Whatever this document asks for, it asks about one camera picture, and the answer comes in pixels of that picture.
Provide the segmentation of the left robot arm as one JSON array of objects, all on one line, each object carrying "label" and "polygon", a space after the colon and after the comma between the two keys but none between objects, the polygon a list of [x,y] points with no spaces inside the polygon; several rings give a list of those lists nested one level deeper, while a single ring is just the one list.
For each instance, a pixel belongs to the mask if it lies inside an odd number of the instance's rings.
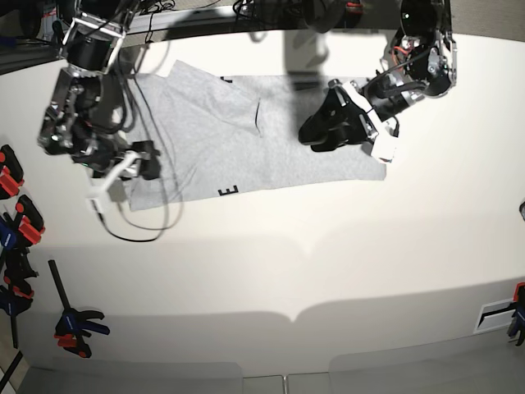
[{"label": "left robot arm", "polygon": [[402,1],[400,27],[390,41],[393,66],[361,85],[330,80],[321,107],[299,129],[299,142],[314,152],[369,143],[370,154],[388,163],[395,156],[397,126],[387,122],[424,98],[455,86],[457,46],[450,3]]}]

